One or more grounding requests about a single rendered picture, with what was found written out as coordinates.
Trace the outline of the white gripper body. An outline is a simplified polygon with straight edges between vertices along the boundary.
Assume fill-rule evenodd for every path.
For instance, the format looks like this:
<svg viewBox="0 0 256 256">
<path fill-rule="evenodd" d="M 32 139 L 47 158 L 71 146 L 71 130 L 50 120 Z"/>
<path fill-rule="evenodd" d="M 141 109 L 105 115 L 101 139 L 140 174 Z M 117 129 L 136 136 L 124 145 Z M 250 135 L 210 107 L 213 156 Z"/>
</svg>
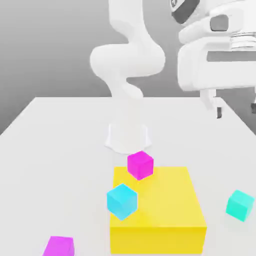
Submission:
<svg viewBox="0 0 256 256">
<path fill-rule="evenodd" d="M 183 91 L 256 86 L 256 48 L 232 51 L 228 38 L 201 38 L 178 52 L 177 80 Z"/>
</svg>

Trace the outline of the small magenta cube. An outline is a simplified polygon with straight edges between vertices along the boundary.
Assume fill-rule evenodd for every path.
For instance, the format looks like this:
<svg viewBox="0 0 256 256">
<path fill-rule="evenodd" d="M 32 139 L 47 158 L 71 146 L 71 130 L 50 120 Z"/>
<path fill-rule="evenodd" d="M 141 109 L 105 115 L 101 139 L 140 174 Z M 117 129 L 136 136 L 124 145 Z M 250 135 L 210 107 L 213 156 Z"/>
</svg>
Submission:
<svg viewBox="0 0 256 256">
<path fill-rule="evenodd" d="M 138 181 L 154 173 L 154 159 L 144 151 L 127 157 L 127 171 Z"/>
</svg>

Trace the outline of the small teal cube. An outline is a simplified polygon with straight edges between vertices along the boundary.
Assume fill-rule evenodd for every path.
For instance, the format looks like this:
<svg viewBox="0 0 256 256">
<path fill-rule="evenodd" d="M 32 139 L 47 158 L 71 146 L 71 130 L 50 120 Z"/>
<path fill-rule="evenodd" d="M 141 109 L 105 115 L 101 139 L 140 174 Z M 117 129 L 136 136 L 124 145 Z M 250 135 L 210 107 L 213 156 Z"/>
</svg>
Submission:
<svg viewBox="0 0 256 256">
<path fill-rule="evenodd" d="M 226 213 L 244 222 L 250 215 L 254 202 L 253 196 L 235 190 L 227 201 Z"/>
</svg>

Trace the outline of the small cyan cube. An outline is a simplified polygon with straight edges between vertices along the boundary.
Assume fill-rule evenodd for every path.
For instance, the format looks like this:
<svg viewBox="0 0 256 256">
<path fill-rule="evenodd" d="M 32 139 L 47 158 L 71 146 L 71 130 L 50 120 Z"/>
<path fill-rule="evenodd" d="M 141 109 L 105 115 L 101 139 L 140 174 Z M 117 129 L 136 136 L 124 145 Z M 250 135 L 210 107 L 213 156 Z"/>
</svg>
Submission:
<svg viewBox="0 0 256 256">
<path fill-rule="evenodd" d="M 106 194 L 107 209 L 120 221 L 138 209 L 138 194 L 124 183 Z"/>
</svg>

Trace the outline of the small violet cube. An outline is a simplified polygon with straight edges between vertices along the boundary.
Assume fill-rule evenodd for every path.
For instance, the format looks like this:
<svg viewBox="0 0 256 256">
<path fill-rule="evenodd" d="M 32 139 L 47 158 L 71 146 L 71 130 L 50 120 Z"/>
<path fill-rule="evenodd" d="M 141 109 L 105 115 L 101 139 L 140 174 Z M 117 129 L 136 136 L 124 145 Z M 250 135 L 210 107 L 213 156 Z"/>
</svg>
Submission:
<svg viewBox="0 0 256 256">
<path fill-rule="evenodd" d="M 51 236 L 42 256 L 75 256 L 74 239 Z"/>
</svg>

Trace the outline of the large yellow box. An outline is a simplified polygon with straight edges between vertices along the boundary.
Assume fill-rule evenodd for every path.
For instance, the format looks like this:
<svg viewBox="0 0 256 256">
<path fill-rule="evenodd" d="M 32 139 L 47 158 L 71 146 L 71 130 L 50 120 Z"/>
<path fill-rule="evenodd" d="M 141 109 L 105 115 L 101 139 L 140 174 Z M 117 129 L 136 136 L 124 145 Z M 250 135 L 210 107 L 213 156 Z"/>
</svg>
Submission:
<svg viewBox="0 0 256 256">
<path fill-rule="evenodd" d="M 136 180 L 115 167 L 113 186 L 138 194 L 138 209 L 121 221 L 110 216 L 112 254 L 201 254 L 207 225 L 186 167 L 155 167 Z"/>
</svg>

